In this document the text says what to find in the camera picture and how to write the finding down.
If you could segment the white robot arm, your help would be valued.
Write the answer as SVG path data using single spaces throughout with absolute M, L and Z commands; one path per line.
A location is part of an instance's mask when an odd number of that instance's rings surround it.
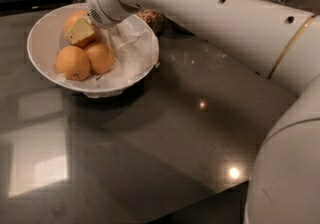
M 88 0 L 100 27 L 151 9 L 207 40 L 297 100 L 264 140 L 244 224 L 320 224 L 318 16 L 260 0 Z

